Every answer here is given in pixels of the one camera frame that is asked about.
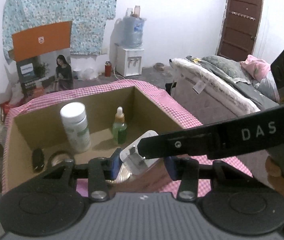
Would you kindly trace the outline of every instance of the gray floor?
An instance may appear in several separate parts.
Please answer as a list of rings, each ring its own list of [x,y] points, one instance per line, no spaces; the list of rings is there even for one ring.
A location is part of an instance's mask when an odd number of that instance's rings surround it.
[[[164,71],[158,71],[155,70],[154,68],[144,68],[142,70],[142,75],[138,76],[130,76],[127,77],[128,79],[135,79],[135,80],[141,80],[141,81],[146,81],[154,86],[165,89],[165,83],[172,82],[172,69],[171,67],[166,67]],[[96,86],[96,85],[103,85],[103,84],[108,84],[113,81],[116,81],[116,77],[112,75],[111,77],[105,77],[103,75],[99,76],[98,78],[90,81],[78,81],[76,80],[74,86],[75,88],[80,88],[80,87],[90,87],[90,86]],[[3,235],[4,231],[1,227],[0,224],[0,236]]]

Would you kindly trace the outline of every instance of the light blue floral fabric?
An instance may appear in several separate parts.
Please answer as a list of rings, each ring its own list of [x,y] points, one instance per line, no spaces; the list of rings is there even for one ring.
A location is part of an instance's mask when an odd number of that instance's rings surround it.
[[[99,55],[107,19],[116,0],[7,0],[3,10],[3,49],[13,49],[12,34],[55,22],[73,21],[71,54]]]

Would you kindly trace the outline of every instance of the red object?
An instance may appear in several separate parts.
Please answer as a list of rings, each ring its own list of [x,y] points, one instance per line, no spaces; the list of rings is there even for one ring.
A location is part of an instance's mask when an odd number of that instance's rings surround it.
[[[33,94],[32,94],[32,98],[38,98],[40,96],[44,95],[44,88],[40,87],[40,88],[35,88],[33,90]]]
[[[107,61],[107,62],[105,62],[104,76],[110,77],[111,76],[111,72],[112,72],[112,64],[111,64],[111,62]]]
[[[17,104],[15,105],[10,105],[9,104],[9,101],[6,101],[2,104],[0,104],[0,108],[1,108],[1,121],[4,122],[5,121],[5,118],[7,116],[7,114],[9,113],[9,111],[12,109],[12,108],[15,108],[15,107],[19,107],[21,105],[23,105],[24,103],[24,98],[22,98],[20,100],[20,102],[18,102]]]

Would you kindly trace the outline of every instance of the woman on box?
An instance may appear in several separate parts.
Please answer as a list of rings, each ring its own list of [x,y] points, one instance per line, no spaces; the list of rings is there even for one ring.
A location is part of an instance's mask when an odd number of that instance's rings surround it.
[[[63,55],[57,57],[55,81],[57,82],[56,91],[73,89],[72,68]]]

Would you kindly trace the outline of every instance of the white supplement bottle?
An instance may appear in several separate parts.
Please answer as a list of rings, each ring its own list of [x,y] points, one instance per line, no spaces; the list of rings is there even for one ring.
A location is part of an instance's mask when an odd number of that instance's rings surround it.
[[[69,143],[78,153],[87,151],[91,146],[85,106],[80,102],[69,103],[62,107],[60,115]]]

